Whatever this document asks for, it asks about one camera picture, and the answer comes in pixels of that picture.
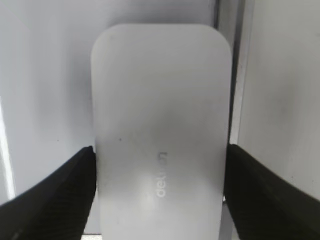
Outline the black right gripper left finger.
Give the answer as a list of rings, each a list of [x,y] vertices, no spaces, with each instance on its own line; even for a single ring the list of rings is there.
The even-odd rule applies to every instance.
[[[87,146],[37,185],[1,205],[0,238],[81,239],[96,188],[96,155]]]

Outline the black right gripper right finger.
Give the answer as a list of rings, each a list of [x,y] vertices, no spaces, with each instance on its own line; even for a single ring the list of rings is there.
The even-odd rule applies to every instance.
[[[241,240],[318,240],[320,202],[236,144],[226,152],[224,195]]]

